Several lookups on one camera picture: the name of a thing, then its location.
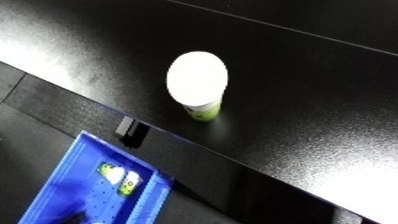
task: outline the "blue container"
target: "blue container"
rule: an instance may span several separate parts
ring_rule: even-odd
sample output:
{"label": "blue container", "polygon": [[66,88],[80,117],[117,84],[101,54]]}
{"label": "blue container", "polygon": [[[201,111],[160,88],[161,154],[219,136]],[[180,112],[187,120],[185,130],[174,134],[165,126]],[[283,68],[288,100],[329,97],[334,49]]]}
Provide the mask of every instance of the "blue container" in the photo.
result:
{"label": "blue container", "polygon": [[[98,172],[104,162],[139,174],[142,183],[129,197],[118,194],[120,185]],[[19,223],[58,224],[81,213],[81,223],[153,223],[172,184],[155,167],[83,131]]]}

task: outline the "black surface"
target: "black surface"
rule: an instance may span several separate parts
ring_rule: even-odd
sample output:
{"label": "black surface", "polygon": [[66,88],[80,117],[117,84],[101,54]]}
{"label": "black surface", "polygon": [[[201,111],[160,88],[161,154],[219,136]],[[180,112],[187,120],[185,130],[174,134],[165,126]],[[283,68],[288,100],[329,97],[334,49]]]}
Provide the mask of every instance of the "black surface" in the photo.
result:
{"label": "black surface", "polygon": [[171,0],[271,26],[398,53],[394,0]]}
{"label": "black surface", "polygon": [[5,103],[70,136],[86,130],[118,143],[115,130],[122,114],[31,75],[21,80]]}
{"label": "black surface", "polygon": [[[0,13],[12,18],[0,23],[6,63],[398,222],[397,57],[164,1],[3,0]],[[191,50],[229,69],[223,111],[209,124],[190,120],[165,88],[168,66]]]}
{"label": "black surface", "polygon": [[172,191],[160,211],[156,223],[237,224],[238,222],[222,216],[215,210],[178,191]]}
{"label": "black surface", "polygon": [[0,104],[0,223],[17,223],[73,139]]}
{"label": "black surface", "polygon": [[[0,223],[18,222],[73,140],[25,113],[0,104]],[[237,223],[173,188],[156,223],[184,219],[203,224],[209,220]]]}
{"label": "black surface", "polygon": [[0,103],[7,97],[23,75],[24,72],[0,63]]}
{"label": "black surface", "polygon": [[[89,130],[121,147],[113,135],[120,114],[38,78],[25,76],[5,102],[68,135]],[[333,206],[168,133],[151,129],[140,149],[125,150],[174,176],[182,183],[176,185],[178,192],[241,222],[323,224],[332,219]],[[197,215],[187,212],[184,218]]]}

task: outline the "small cup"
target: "small cup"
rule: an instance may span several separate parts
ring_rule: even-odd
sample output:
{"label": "small cup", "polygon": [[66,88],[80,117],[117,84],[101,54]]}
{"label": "small cup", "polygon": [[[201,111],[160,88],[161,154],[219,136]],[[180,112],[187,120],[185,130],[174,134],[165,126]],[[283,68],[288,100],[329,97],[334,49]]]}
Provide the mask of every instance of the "small cup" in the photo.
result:
{"label": "small cup", "polygon": [[198,121],[214,119],[228,84],[228,71],[214,54],[194,51],[179,56],[167,73],[170,95]]}

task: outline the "table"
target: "table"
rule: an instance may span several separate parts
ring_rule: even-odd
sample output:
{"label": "table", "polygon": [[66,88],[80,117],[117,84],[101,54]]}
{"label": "table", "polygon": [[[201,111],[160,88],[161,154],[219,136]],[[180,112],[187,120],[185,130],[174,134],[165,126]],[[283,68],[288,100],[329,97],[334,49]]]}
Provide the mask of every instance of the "table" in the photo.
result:
{"label": "table", "polygon": [[[275,9],[295,15],[271,17],[291,27],[284,28],[255,13],[258,22],[170,1],[3,0],[0,13],[9,19],[0,24],[0,60],[367,218],[396,223],[398,60],[393,32],[381,26],[394,15],[362,15],[347,25],[339,19],[351,18],[358,6],[351,4],[324,21],[316,20],[323,16],[317,7],[303,22],[297,18],[310,11]],[[230,74],[222,113],[208,124],[187,118],[165,87],[168,66],[192,50],[215,53]]]}

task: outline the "white lid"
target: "white lid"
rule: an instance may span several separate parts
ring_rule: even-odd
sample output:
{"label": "white lid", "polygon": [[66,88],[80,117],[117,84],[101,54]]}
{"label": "white lid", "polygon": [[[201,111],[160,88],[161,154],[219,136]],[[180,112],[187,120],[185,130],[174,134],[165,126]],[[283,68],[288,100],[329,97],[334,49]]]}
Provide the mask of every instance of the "white lid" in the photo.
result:
{"label": "white lid", "polygon": [[187,106],[202,106],[222,97],[228,71],[215,55],[195,51],[181,55],[167,73],[171,96]]}

